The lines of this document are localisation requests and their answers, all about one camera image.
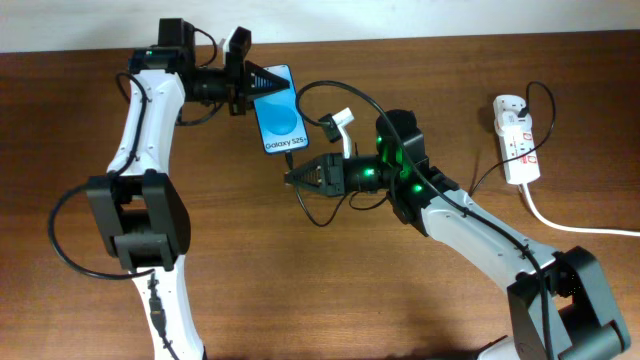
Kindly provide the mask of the white power strip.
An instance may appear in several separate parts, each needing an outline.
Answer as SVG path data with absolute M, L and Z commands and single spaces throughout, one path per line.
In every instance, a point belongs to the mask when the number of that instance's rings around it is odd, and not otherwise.
M 516 95 L 499 95 L 493 101 L 494 128 L 498 135 L 505 179 L 522 185 L 540 177 L 540 167 L 533 134 L 532 117 L 520 115 L 525 100 Z

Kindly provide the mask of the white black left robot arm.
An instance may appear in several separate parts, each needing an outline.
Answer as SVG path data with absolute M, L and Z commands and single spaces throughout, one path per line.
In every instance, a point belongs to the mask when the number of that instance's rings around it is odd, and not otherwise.
M 233 114 L 291 83 L 228 50 L 220 69 L 195 62 L 186 46 L 134 51 L 124 133 L 107 171 L 85 192 L 107 253 L 118 259 L 143 303 L 157 359 L 204 359 L 186 286 L 188 211 L 169 176 L 173 135 L 187 102 L 227 102 Z

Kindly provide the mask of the blue Galaxy smartphone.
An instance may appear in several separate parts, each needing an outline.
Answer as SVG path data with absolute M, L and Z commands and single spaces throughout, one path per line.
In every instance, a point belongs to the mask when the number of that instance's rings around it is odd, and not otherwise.
M 293 152 L 309 146 L 304 120 L 296 108 L 296 88 L 287 64 L 266 67 L 266 70 L 289 81 L 289 88 L 254 101 L 255 114 L 263 149 L 274 155 Z

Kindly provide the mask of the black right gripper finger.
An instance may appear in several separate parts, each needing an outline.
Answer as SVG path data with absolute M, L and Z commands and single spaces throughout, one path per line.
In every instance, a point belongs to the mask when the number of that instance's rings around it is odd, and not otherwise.
M 317 183 L 317 182 L 312 183 L 312 182 L 307 182 L 307 181 L 293 179 L 293 178 L 285 178 L 284 182 L 288 185 L 294 186 L 297 189 L 310 191 L 319 195 L 329 196 L 330 194 L 330 191 L 327 189 L 327 186 L 323 185 L 322 183 Z
M 312 160 L 290 170 L 284 175 L 285 180 L 329 180 L 332 155 L 319 155 Z

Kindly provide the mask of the black charger plug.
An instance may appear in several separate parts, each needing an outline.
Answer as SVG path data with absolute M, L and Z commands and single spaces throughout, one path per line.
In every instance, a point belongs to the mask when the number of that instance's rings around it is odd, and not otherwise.
M 530 109 L 528 106 L 524 106 L 523 108 L 520 109 L 520 111 L 518 112 L 517 116 L 519 119 L 524 119 L 530 112 Z

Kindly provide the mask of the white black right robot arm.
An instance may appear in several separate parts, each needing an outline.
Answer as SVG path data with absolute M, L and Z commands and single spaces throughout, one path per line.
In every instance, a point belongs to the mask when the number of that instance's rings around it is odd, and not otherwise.
M 327 153 L 284 180 L 327 197 L 383 190 L 401 222 L 471 262 L 507 296 L 512 332 L 464 359 L 612 359 L 631 336 L 602 267 L 582 247 L 562 252 L 500 221 L 430 165 L 413 112 L 376 121 L 376 152 Z

